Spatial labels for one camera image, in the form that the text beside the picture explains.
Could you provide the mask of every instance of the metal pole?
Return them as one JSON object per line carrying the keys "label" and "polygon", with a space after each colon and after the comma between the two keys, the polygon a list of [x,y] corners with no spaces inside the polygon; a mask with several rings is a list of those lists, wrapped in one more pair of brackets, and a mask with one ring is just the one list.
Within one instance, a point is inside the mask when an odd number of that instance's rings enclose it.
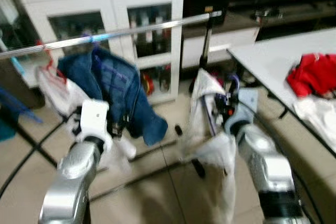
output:
{"label": "metal pole", "polygon": [[172,28],[172,27],[182,26],[182,25],[187,25],[187,24],[201,23],[201,22],[209,20],[210,18],[218,17],[220,15],[222,15],[221,10],[217,12],[192,16],[192,17],[188,17],[188,18],[184,18],[180,20],[169,21],[169,22],[162,23],[162,24],[137,27],[134,29],[119,29],[119,30],[115,30],[115,31],[112,31],[106,34],[98,34],[98,35],[86,36],[86,37],[75,38],[75,39],[67,39],[67,40],[51,42],[51,43],[47,43],[47,44],[39,45],[39,46],[15,49],[15,50],[0,53],[0,60],[8,59],[11,57],[23,56],[27,54],[33,54],[35,52],[40,52],[44,50],[75,46],[79,44],[96,42],[96,41],[104,41],[104,40],[108,40],[108,39],[112,39],[112,38],[116,38],[120,36],[143,33],[149,30],[160,30],[160,29],[167,29],[167,28]]}
{"label": "metal pole", "polygon": [[212,27],[214,25],[214,18],[210,17],[208,23],[206,24],[206,33],[203,45],[203,51],[201,58],[199,59],[199,67],[205,69],[206,64],[208,62],[208,52],[209,52],[209,45],[210,45],[210,37],[212,34]]}

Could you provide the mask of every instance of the red clothing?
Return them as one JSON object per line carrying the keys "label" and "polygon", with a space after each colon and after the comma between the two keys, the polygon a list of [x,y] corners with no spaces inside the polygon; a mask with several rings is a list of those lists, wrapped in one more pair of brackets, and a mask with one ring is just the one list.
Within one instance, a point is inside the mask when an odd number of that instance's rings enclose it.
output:
{"label": "red clothing", "polygon": [[298,97],[336,89],[336,54],[302,55],[300,64],[291,70],[287,82]]}

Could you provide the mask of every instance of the denim jacket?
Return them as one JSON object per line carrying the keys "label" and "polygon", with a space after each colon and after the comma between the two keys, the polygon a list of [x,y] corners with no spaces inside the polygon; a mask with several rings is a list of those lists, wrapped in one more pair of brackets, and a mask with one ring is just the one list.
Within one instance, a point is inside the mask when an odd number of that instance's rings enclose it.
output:
{"label": "denim jacket", "polygon": [[167,122],[149,105],[135,66],[98,48],[60,59],[58,69],[89,97],[108,101],[112,123],[127,114],[127,129],[133,138],[143,136],[148,146],[164,138]]}

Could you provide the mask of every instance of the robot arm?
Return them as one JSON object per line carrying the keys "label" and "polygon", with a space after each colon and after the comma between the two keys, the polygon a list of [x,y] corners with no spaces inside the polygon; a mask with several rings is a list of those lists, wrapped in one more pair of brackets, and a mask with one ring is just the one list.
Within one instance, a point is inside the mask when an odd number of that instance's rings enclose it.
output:
{"label": "robot arm", "polygon": [[[254,90],[239,91],[239,99],[256,109]],[[249,168],[259,195],[264,223],[309,223],[303,217],[287,158],[277,151],[274,141],[253,124],[253,117],[251,110],[239,103],[224,128],[236,137],[238,152]]]}
{"label": "robot arm", "polygon": [[87,100],[83,103],[82,141],[76,143],[58,164],[56,178],[46,193],[38,223],[83,222],[89,186],[96,175],[101,154],[112,144],[106,129],[108,108],[105,102]]}

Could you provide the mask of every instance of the drying rack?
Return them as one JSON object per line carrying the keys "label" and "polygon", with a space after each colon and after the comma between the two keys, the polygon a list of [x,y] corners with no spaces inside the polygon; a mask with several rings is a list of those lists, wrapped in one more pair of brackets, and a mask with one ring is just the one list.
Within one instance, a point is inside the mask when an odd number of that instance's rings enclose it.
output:
{"label": "drying rack", "polygon": [[[217,12],[212,12],[212,13],[207,13],[207,14],[201,14],[201,15],[196,15],[188,18],[184,18],[181,20],[173,20],[170,22],[166,23],[161,23],[161,24],[155,24],[155,25],[150,25],[150,26],[144,26],[144,27],[137,27],[134,29],[119,29],[112,31],[110,33],[105,33],[105,34],[98,34],[98,35],[92,35],[92,36],[85,36],[85,37],[80,37],[80,38],[74,38],[74,39],[67,39],[67,40],[61,40],[61,41],[56,41],[56,42],[51,42],[47,43],[44,45],[38,45],[38,46],[31,46],[31,47],[25,47],[25,48],[20,48],[20,49],[15,49],[15,50],[10,50],[6,52],[0,53],[0,60],[3,59],[8,59],[11,57],[21,57],[25,56],[27,54],[33,54],[36,52],[40,51],[47,51],[47,50],[52,50],[52,49],[57,49],[57,48],[63,48],[63,47],[68,47],[68,46],[75,46],[75,45],[80,45],[80,44],[85,44],[85,43],[93,43],[93,42],[98,42],[98,41],[104,41],[120,36],[126,36],[126,35],[132,35],[132,34],[138,34],[138,33],[143,33],[146,31],[154,31],[154,30],[159,30],[159,29],[167,29],[167,28],[172,28],[176,26],[183,26],[183,25],[189,25],[189,24],[197,24],[197,23],[204,23],[207,22],[206,26],[206,33],[205,33],[205,40],[204,40],[204,46],[203,46],[203,52],[200,57],[200,67],[205,67],[207,64],[207,54],[209,51],[209,41],[210,37],[212,34],[212,26],[214,23],[214,19],[216,17],[222,16],[222,11],[217,11]],[[36,142],[33,137],[29,133],[26,132],[26,130],[20,126],[17,122],[12,120],[10,117],[8,117],[6,114],[2,113],[0,110],[0,117],[12,128],[16,130],[16,132],[23,137],[23,139],[32,146],[31,151],[23,158],[23,160],[19,163],[19,165],[14,169],[14,171],[11,173],[11,175],[8,177],[6,182],[3,184],[3,186],[0,189],[0,199],[8,187],[9,183],[12,181],[14,176],[18,173],[20,168],[26,163],[26,161],[32,156],[32,154],[35,151],[38,151],[54,168],[57,168],[57,161],[51,157],[51,155],[42,148],[42,144],[57,130],[59,129],[65,122],[67,122],[68,118],[63,118],[62,121],[57,124],[52,130],[49,131],[39,142]],[[164,147],[174,145],[176,141],[173,141],[171,143],[167,143],[164,145],[160,145],[157,148],[151,149],[145,153],[137,155],[131,162],[134,162],[138,160],[139,158],[157,151],[161,150]],[[120,189],[129,187],[139,181],[142,181],[144,179],[147,179],[151,176],[154,176],[156,174],[159,174],[161,172],[164,172],[166,170],[176,168],[180,165],[183,165],[181,162],[175,162],[171,165],[167,165],[166,167],[163,167],[161,169],[158,169],[152,173],[149,173],[147,175],[141,176],[133,181],[127,182],[123,185],[117,186],[115,188],[112,188],[110,190],[107,190],[103,193],[100,193],[99,195],[94,196],[93,198],[90,199],[89,202],[93,202],[95,200],[98,200],[106,195],[109,195],[111,193],[114,193]],[[101,169],[97,171],[97,174],[100,172],[103,172],[106,169]],[[87,210],[86,210],[86,215],[83,223],[91,223],[91,218],[90,218],[90,210],[89,210],[89,204],[87,204]]]}

